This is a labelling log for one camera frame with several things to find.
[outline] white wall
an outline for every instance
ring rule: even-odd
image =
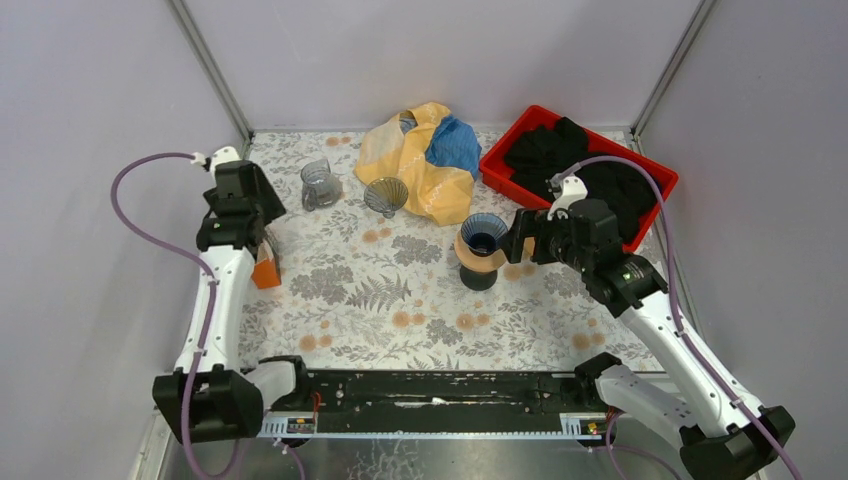
[[[164,1],[3,2],[0,22],[0,478],[125,478],[196,273],[133,237],[109,186],[237,134]],[[164,162],[127,213],[191,246],[211,178]]]
[[[367,128],[427,101],[630,125],[698,0],[191,0],[255,128]]]
[[[845,0],[721,2],[643,137],[680,172],[670,204],[705,336],[795,417],[809,479],[844,477],[848,445],[847,45]]]

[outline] black cloth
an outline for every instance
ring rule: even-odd
[[[504,162],[515,173],[510,180],[549,202],[555,200],[547,180],[592,157],[608,155],[589,151],[589,135],[567,117],[557,120],[553,130],[540,126],[521,134]],[[613,162],[595,163],[578,170],[589,191],[587,198],[604,200],[618,218],[618,231],[625,243],[639,233],[639,217],[650,212],[656,198],[642,175],[627,165]]]

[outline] floral tablecloth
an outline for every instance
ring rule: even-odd
[[[484,154],[501,135],[478,133]],[[490,290],[465,288],[453,250],[458,225],[440,228],[404,210],[387,220],[365,206],[365,187],[353,174],[362,136],[256,135],[249,159],[288,213],[269,226],[283,285],[248,292],[244,366],[298,354],[309,368],[567,371],[608,351],[634,370],[662,369],[568,267],[507,264]],[[609,136],[624,142],[621,132]],[[299,172],[322,158],[345,193],[328,209],[306,212]],[[476,182],[472,213],[494,212],[510,224],[517,208]],[[660,267],[653,235],[639,253]]]

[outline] glass mug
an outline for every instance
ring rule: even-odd
[[[301,201],[307,212],[329,207],[342,196],[342,182],[330,172],[327,159],[307,164],[300,171],[300,179],[303,180]]]

